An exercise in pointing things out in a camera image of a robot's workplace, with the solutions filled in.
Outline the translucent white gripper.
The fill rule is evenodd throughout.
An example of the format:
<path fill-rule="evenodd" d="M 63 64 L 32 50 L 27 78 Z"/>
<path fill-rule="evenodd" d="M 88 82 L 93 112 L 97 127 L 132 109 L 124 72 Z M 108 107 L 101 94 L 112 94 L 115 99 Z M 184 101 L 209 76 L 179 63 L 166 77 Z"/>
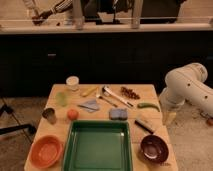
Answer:
<path fill-rule="evenodd" d="M 174 104 L 162 104 L 162 122 L 164 125 L 169 125 L 174 120 L 174 118 L 176 117 L 176 109 L 177 106 Z"/>

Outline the person forearm striped sleeve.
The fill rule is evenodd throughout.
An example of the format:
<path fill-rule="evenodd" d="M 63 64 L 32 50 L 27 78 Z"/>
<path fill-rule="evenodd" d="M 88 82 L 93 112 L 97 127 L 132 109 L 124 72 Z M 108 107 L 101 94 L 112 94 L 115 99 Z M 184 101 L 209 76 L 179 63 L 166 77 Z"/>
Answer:
<path fill-rule="evenodd" d="M 73 8 L 73 0 L 61 0 L 57 4 L 55 4 L 49 10 L 43 11 L 38 16 L 34 16 L 32 18 L 32 22 L 34 25 L 41 25 L 45 22 L 51 15 L 63 13 Z"/>

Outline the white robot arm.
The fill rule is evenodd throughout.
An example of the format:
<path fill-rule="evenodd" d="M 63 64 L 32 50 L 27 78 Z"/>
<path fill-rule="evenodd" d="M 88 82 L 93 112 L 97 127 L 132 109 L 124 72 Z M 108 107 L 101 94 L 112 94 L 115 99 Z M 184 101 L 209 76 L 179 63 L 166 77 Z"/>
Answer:
<path fill-rule="evenodd" d="M 164 125 L 174 120 L 186 100 L 213 118 L 213 88 L 204 84 L 207 77 L 207 69 L 200 63 L 190 63 L 166 74 L 166 87 L 159 95 Z"/>

